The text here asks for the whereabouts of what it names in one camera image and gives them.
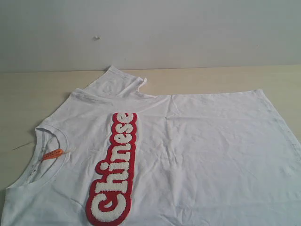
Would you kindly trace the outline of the white t-shirt red lettering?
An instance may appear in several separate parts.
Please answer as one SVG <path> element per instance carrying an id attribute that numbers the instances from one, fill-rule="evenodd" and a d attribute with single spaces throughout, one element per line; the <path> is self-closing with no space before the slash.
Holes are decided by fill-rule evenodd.
<path id="1" fill-rule="evenodd" d="M 301 145 L 262 90 L 143 94 L 114 67 L 39 126 L 3 226 L 298 226 Z"/>

